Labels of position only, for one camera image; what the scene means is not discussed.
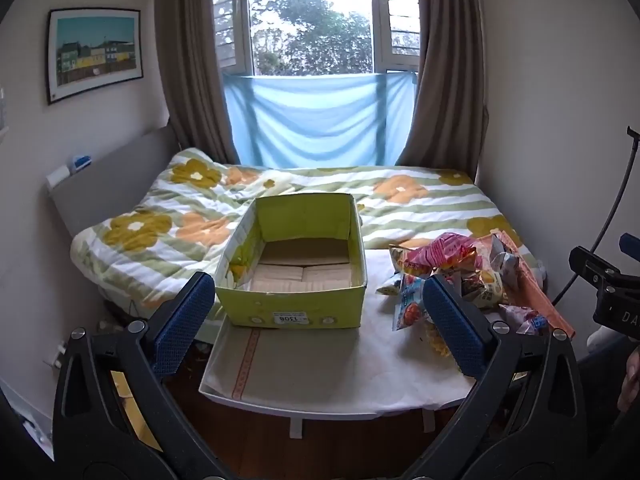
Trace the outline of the person right hand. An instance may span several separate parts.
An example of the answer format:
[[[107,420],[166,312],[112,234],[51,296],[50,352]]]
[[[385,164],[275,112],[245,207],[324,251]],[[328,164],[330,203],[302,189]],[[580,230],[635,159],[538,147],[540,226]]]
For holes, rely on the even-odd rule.
[[[626,363],[626,375],[623,380],[617,407],[622,413],[627,413],[639,393],[639,349],[634,349]]]

